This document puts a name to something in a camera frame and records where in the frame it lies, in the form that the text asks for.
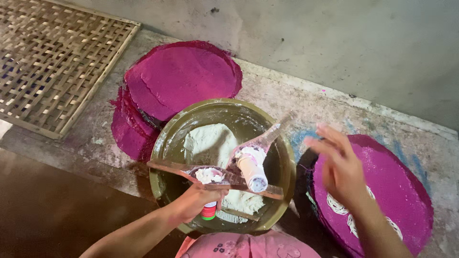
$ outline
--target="white cylinder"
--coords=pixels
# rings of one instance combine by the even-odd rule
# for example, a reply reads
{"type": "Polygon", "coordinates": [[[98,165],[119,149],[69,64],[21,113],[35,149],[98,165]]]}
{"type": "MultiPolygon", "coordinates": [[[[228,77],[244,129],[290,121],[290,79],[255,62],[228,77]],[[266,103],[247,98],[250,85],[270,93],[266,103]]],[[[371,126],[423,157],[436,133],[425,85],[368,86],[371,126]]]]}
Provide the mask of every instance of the white cylinder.
{"type": "Polygon", "coordinates": [[[268,179],[264,174],[263,164],[257,164],[257,161],[250,154],[242,154],[237,161],[237,166],[251,191],[258,193],[266,190],[268,179]]]}

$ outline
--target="bowl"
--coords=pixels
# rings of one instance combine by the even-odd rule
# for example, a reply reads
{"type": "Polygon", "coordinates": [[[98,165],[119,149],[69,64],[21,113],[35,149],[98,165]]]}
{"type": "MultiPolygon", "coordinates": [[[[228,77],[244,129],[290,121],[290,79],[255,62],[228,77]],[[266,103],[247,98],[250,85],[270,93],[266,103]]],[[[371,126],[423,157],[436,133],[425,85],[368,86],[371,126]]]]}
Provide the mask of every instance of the bowl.
{"type": "MultiPolygon", "coordinates": [[[[183,144],[185,136],[191,130],[214,123],[223,123],[233,132],[241,144],[264,133],[274,119],[258,107],[235,99],[211,99],[193,104],[175,115],[161,131],[156,140],[152,158],[168,159],[185,163],[183,144]]],[[[265,205],[257,212],[258,222],[249,220],[235,224],[215,217],[203,220],[200,216],[178,229],[186,234],[191,232],[208,234],[215,232],[233,232],[256,234],[271,228],[284,214],[293,197],[296,179],[295,158],[290,143],[285,135],[279,136],[271,145],[263,163],[266,177],[271,185],[282,187],[283,200],[264,197],[265,205]]],[[[157,169],[150,169],[150,183],[153,195],[159,206],[163,207],[180,195],[190,186],[185,178],[157,169]]]]}

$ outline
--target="gray wall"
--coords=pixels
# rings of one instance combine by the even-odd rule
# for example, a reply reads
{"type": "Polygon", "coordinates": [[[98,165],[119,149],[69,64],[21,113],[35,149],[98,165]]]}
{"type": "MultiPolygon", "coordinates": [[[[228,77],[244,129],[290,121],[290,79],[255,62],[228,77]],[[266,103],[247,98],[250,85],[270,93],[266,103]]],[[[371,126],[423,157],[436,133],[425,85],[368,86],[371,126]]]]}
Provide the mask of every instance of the gray wall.
{"type": "Polygon", "coordinates": [[[459,129],[457,0],[72,2],[459,129]]]}

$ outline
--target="hand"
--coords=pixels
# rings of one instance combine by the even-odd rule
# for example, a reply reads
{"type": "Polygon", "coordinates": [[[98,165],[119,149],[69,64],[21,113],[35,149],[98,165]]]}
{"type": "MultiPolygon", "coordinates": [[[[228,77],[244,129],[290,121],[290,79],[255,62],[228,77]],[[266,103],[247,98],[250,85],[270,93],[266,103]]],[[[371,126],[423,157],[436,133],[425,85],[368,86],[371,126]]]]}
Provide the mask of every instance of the hand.
{"type": "Polygon", "coordinates": [[[174,208],[174,215],[183,223],[192,221],[198,215],[204,205],[209,202],[217,202],[217,210],[222,208],[222,199],[229,190],[205,190],[202,184],[193,184],[183,195],[170,205],[174,208]]]}
{"type": "Polygon", "coordinates": [[[304,139],[317,154],[326,155],[322,181],[327,191],[351,212],[367,202],[369,194],[361,161],[355,156],[347,136],[327,124],[317,125],[317,135],[324,139],[304,139]]]}

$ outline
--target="woven bamboo mat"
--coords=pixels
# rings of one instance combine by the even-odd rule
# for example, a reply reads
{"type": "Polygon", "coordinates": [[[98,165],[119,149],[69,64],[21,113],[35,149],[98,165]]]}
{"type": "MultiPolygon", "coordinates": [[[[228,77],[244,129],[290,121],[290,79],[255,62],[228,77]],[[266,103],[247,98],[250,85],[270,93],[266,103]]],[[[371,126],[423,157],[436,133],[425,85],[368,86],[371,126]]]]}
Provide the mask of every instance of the woven bamboo mat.
{"type": "Polygon", "coordinates": [[[0,0],[0,118],[60,139],[139,28],[53,1],[0,0]]]}

